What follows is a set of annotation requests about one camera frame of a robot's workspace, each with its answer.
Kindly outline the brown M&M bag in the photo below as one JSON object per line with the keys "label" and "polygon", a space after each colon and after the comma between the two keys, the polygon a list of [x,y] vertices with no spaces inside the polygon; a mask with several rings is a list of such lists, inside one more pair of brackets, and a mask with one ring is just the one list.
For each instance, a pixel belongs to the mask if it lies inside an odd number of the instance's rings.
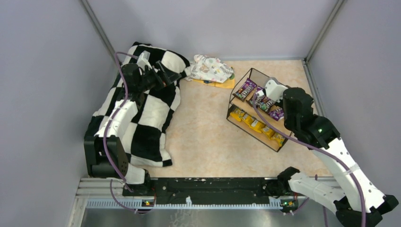
{"label": "brown M&M bag", "polygon": [[256,105],[265,113],[269,113],[271,107],[276,103],[276,101],[266,97],[261,96],[256,99]]}

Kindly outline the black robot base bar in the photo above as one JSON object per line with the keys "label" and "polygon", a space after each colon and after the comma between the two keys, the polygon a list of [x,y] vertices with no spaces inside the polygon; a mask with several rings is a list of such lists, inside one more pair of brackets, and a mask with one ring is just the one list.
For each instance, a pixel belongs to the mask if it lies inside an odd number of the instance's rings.
{"label": "black robot base bar", "polygon": [[150,178],[130,185],[123,196],[148,196],[156,203],[179,204],[189,197],[195,204],[266,204],[280,199],[284,207],[297,207],[299,194],[283,181],[269,177]]}

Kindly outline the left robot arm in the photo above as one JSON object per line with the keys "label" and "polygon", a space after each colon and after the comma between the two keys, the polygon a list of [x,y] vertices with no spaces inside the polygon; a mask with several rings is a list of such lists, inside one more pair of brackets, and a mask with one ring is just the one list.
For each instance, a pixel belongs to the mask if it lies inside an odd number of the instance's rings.
{"label": "left robot arm", "polygon": [[118,180],[129,189],[149,181],[144,165],[170,164],[161,143],[179,104],[182,76],[161,61],[119,66],[116,85],[84,135],[89,176]]}

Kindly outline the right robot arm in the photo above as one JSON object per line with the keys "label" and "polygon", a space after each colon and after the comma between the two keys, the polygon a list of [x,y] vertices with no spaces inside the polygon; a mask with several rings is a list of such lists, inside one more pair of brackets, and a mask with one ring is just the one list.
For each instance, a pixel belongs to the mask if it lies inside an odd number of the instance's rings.
{"label": "right robot arm", "polygon": [[284,90],[284,126],[294,133],[294,142],[310,149],[333,175],[339,188],[310,178],[294,167],[278,175],[291,191],[323,205],[344,227],[375,227],[399,201],[377,189],[349,154],[332,122],[313,113],[313,98],[302,88]]}

